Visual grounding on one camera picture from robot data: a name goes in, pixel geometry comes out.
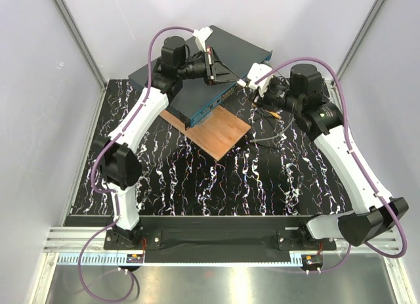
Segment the wooden base board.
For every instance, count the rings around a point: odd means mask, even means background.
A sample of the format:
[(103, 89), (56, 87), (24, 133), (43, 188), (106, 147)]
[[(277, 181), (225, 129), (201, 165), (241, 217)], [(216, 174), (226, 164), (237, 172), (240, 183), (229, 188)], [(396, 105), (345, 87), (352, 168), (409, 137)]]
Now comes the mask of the wooden base board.
[(251, 126), (226, 110), (217, 106), (210, 116), (189, 128), (174, 115), (164, 110), (160, 117), (179, 130), (183, 135), (219, 161), (251, 129)]

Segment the right aluminium frame post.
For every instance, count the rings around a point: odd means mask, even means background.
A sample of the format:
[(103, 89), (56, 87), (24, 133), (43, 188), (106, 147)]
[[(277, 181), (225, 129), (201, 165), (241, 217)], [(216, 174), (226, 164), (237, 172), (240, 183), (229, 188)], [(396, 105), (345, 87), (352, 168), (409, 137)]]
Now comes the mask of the right aluminium frame post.
[(339, 66), (337, 72), (337, 78), (339, 81), (343, 80), (346, 71), (351, 65), (354, 57), (356, 56), (358, 50), (362, 46), (369, 32), (373, 28), (376, 20), (379, 18), (379, 15), (381, 14), (387, 2), (388, 0), (374, 0), (366, 17), (364, 18), (364, 21), (362, 22), (362, 25), (360, 26), (355, 38), (353, 39), (350, 48), (346, 52), (346, 55)]

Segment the left aluminium frame post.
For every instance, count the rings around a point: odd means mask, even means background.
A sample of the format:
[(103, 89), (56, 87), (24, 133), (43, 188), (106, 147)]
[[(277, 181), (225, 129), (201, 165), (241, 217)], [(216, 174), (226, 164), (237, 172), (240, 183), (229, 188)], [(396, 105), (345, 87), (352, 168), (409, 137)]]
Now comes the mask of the left aluminium frame post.
[(77, 24), (68, 8), (65, 0), (52, 0), (55, 5), (58, 13), (64, 21), (65, 26), (67, 27), (73, 41), (75, 42), (81, 56), (83, 57), (85, 63), (87, 64), (89, 70), (91, 71), (95, 81), (98, 83), (98, 86), (104, 90), (108, 84), (106, 78), (102, 75), (100, 68), (94, 60), (92, 53), (90, 52)]

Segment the aluminium frame post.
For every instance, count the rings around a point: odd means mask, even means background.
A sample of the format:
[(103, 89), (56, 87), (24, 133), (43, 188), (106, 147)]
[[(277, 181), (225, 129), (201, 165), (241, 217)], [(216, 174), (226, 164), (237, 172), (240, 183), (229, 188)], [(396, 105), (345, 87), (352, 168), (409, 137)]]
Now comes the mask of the aluminium frame post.
[(387, 2), (388, 0), (374, 0), (366, 17), (364, 18), (364, 21), (362, 22), (362, 25), (360, 26), (355, 38), (353, 39), (350, 48), (346, 52), (346, 55), (339, 66), (337, 72), (337, 78), (339, 81), (343, 80), (346, 71), (351, 65), (354, 57), (356, 56), (358, 50), (362, 46), (369, 32), (373, 28), (376, 20), (379, 18), (379, 15), (381, 14)]
[(55, 5), (58, 13), (64, 21), (65, 26), (67, 27), (73, 41), (75, 42), (81, 56), (83, 57), (85, 63), (87, 64), (89, 70), (91, 71), (95, 81), (98, 83), (98, 86), (104, 90), (108, 84), (106, 78), (102, 75), (100, 68), (94, 60), (92, 53), (90, 52), (77, 24), (68, 8), (65, 0), (52, 0)]

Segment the dark grey network switch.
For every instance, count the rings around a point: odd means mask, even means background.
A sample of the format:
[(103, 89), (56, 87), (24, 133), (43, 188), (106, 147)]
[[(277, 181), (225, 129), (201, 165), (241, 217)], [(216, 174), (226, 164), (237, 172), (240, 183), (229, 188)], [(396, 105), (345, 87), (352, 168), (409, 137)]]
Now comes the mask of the dark grey network switch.
[(195, 37), (172, 35), (160, 46), (160, 56), (129, 75), (132, 88), (147, 85), (169, 100), (167, 110), (185, 129), (197, 125), (222, 102), (222, 96), (245, 78), (254, 63), (272, 53), (216, 26), (203, 45)]

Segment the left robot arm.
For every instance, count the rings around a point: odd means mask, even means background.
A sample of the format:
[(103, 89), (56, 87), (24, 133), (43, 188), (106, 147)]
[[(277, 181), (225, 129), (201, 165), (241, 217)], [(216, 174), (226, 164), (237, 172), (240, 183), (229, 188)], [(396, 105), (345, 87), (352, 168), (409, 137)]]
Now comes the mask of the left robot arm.
[(190, 54), (179, 36), (165, 39), (161, 56), (148, 65), (148, 79), (139, 100), (121, 123), (107, 136), (96, 140), (100, 148), (92, 172), (100, 172), (106, 182), (105, 192), (112, 195), (115, 237), (126, 248), (144, 242), (140, 217), (136, 210), (135, 185), (142, 174), (136, 152), (140, 141), (159, 114), (182, 89), (185, 79), (201, 78), (206, 85), (235, 82), (239, 77), (223, 64), (214, 49), (206, 44), (212, 30), (194, 30), (198, 52)]

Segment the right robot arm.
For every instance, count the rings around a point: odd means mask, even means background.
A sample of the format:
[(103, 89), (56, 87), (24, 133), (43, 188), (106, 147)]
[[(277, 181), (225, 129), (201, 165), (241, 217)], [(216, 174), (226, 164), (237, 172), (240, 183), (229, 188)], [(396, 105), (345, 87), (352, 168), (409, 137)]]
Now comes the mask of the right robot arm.
[(255, 63), (248, 72), (254, 101), (293, 115), (297, 127), (327, 158), (351, 202), (351, 210), (314, 216), (298, 232), (303, 248), (312, 249), (322, 239), (339, 238), (351, 246), (371, 245), (371, 240), (393, 227), (408, 211), (403, 197), (394, 197), (378, 180), (352, 138), (343, 108), (326, 99), (327, 85), (313, 64), (291, 67), (281, 81), (267, 64)]

